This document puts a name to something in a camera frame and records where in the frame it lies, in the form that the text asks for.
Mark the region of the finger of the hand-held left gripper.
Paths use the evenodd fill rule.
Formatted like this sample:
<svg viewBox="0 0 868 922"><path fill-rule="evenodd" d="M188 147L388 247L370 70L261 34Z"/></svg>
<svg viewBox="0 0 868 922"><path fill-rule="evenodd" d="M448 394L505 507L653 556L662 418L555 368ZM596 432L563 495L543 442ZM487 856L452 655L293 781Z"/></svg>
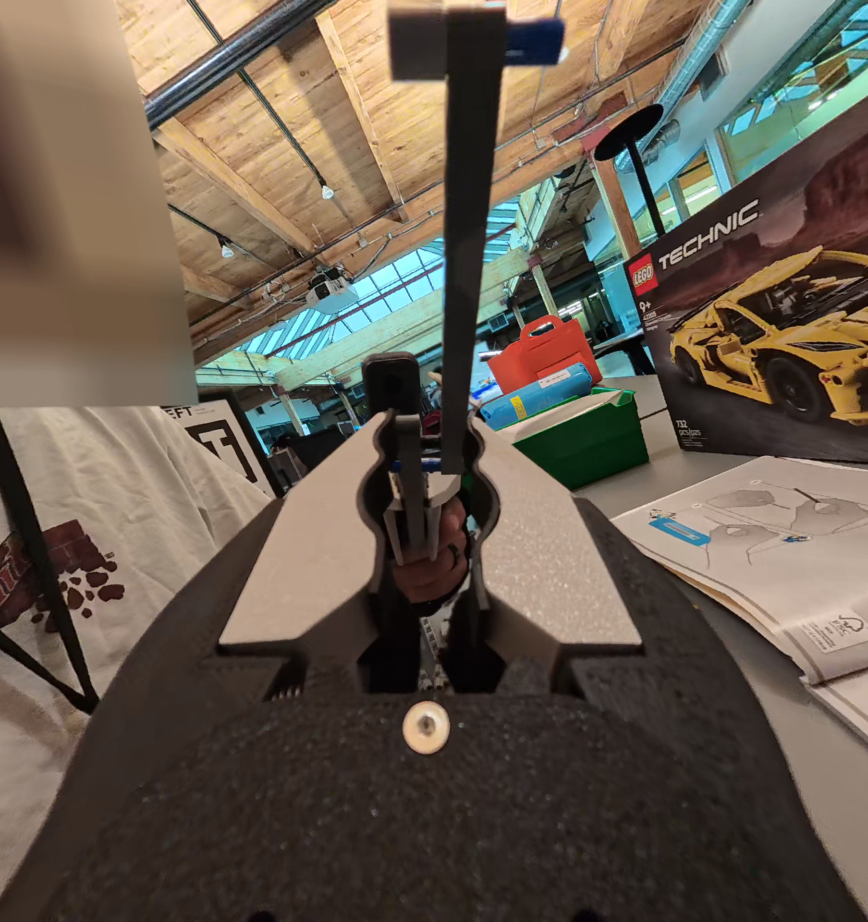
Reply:
<svg viewBox="0 0 868 922"><path fill-rule="evenodd" d="M461 485L459 474L426 473L426 554L430 560L439 554L443 507L458 493Z"/></svg>
<svg viewBox="0 0 868 922"><path fill-rule="evenodd" d="M396 455L390 466L392 498L385 525L397 565L426 551L426 475L422 465L423 427L418 415L394 420Z"/></svg>

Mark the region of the black white marker sign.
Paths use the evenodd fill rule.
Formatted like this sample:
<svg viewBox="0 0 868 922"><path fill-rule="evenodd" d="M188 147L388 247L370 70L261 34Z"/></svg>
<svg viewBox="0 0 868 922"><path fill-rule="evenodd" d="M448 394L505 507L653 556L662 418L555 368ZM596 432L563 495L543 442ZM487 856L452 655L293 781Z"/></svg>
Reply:
<svg viewBox="0 0 868 922"><path fill-rule="evenodd" d="M198 444L269 497L283 496L286 490L232 390L203 395L196 405L163 410Z"/></svg>

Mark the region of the open instruction booklet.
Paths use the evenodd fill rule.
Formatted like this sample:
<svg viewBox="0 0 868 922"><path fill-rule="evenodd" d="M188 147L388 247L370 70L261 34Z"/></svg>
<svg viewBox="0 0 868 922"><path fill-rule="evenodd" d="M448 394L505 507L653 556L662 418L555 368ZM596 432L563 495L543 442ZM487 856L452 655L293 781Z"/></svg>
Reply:
<svg viewBox="0 0 868 922"><path fill-rule="evenodd" d="M762 456L612 520L868 744L868 469Z"/></svg>

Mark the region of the silver air duct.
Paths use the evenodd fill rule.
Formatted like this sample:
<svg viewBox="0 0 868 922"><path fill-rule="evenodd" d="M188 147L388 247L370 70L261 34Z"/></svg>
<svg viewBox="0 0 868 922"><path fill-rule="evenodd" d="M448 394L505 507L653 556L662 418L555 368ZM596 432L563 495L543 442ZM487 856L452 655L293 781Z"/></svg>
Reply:
<svg viewBox="0 0 868 922"><path fill-rule="evenodd" d="M656 99L662 109L658 124L668 121L749 4L749 1L711 1L704 7Z"/></svg>

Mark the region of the person's left hand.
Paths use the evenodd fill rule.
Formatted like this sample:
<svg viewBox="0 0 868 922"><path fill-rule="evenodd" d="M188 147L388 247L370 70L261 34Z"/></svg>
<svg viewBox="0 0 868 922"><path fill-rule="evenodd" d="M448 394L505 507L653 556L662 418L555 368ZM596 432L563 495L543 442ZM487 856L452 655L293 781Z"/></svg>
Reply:
<svg viewBox="0 0 868 922"><path fill-rule="evenodd" d="M441 509L437 553L403 553L402 563L392 565L395 584L414 605L443 600L463 582L469 569L470 537L467 510L457 494Z"/></svg>

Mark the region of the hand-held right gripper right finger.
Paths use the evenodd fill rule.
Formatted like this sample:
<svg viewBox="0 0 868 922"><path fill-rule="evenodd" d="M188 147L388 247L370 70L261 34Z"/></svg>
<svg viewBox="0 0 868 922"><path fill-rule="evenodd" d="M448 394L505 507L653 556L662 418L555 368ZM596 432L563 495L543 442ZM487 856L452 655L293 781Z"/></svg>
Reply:
<svg viewBox="0 0 868 922"><path fill-rule="evenodd" d="M640 654L638 629L572 494L476 417L463 461L477 532L441 659L452 690L494 692L520 661L556 689L573 659Z"/></svg>

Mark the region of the black ceiling pipe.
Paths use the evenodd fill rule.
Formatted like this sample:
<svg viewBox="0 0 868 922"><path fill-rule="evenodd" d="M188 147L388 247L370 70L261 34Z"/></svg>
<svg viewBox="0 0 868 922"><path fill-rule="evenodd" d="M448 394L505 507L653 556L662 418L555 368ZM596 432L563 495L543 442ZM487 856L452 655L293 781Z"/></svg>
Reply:
<svg viewBox="0 0 868 922"><path fill-rule="evenodd" d="M270 6L145 98L143 106L150 131L334 4L334 1L280 1Z"/></svg>

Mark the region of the green plastic bin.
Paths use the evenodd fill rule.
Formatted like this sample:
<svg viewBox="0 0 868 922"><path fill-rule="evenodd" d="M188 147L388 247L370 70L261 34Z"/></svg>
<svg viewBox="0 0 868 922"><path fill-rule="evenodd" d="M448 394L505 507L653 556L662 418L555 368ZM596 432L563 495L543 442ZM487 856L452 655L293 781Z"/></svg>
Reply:
<svg viewBox="0 0 868 922"><path fill-rule="evenodd" d="M498 434L571 491L649 460L629 389L595 388Z"/></svg>

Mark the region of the blue plastic roll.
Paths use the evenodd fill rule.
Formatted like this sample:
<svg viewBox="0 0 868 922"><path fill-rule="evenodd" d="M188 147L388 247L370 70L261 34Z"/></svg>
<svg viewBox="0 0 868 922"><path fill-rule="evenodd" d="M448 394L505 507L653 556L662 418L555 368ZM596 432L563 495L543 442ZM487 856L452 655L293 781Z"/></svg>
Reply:
<svg viewBox="0 0 868 922"><path fill-rule="evenodd" d="M583 363L539 378L535 383L486 402L479 416L494 431L505 429L570 399L589 396L594 376Z"/></svg>

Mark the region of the black floor lamp pole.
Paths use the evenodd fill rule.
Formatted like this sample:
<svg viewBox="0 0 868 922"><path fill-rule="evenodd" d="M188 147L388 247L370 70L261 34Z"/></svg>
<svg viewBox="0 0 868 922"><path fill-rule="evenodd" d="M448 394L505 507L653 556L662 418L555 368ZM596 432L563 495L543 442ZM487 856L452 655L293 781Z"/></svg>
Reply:
<svg viewBox="0 0 868 922"><path fill-rule="evenodd" d="M597 162L614 160L615 157L623 152L629 155L639 188L647 206L651 223L655 230L656 239L665 233L665 228L660 217L655 194L651 190L648 181L647 169L643 163L637 143L651 133L662 118L663 106L657 102L643 107L642 109L638 109L625 118L618 126L613 128L595 148L594 152L594 158Z"/></svg>

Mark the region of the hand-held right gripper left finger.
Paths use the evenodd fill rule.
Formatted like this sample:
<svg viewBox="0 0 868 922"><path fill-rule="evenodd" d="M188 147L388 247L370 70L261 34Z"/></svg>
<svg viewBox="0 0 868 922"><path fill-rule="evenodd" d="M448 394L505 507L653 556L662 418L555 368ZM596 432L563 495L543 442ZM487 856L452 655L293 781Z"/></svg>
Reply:
<svg viewBox="0 0 868 922"><path fill-rule="evenodd" d="M293 488L219 638L230 655L354 667L369 692L413 693L420 625L396 588L384 513L396 414L378 413Z"/></svg>

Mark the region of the white ceiling projector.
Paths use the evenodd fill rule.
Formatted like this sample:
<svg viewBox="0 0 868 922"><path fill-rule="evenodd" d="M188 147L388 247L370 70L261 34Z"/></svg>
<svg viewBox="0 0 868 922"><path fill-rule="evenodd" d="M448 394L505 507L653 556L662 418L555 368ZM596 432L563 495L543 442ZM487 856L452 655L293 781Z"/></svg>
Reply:
<svg viewBox="0 0 868 922"><path fill-rule="evenodd" d="M306 292L305 306L323 315L350 309L359 302L353 283L353 278L340 267L316 271Z"/></svg>

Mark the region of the long dark grey lego beam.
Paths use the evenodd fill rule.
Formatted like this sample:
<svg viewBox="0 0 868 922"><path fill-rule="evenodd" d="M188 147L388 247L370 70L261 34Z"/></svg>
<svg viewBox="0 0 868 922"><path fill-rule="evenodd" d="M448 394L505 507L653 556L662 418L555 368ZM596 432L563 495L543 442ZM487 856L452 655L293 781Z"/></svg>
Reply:
<svg viewBox="0 0 868 922"><path fill-rule="evenodd" d="M391 2L388 26L392 79L447 88L440 471L461 475L502 75L557 64L565 24L511 21L502 2Z"/></svg>

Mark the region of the orange fabric bag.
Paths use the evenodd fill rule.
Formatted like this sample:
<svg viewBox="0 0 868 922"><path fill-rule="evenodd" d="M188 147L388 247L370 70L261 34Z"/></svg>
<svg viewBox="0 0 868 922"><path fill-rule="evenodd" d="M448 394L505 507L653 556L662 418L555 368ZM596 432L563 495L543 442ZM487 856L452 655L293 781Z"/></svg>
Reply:
<svg viewBox="0 0 868 922"><path fill-rule="evenodd" d="M554 315L532 321L520 331L518 341L488 360L504 395L577 363L585 366L595 386L601 383L602 373L580 324Z"/></svg>

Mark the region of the lego set box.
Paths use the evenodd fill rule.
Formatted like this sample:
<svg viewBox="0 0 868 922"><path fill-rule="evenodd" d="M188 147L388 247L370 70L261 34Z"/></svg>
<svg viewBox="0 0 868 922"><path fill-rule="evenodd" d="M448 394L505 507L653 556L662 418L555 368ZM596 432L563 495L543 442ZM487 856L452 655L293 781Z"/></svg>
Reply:
<svg viewBox="0 0 868 922"><path fill-rule="evenodd" d="M868 97L623 267L684 451L868 465Z"/></svg>

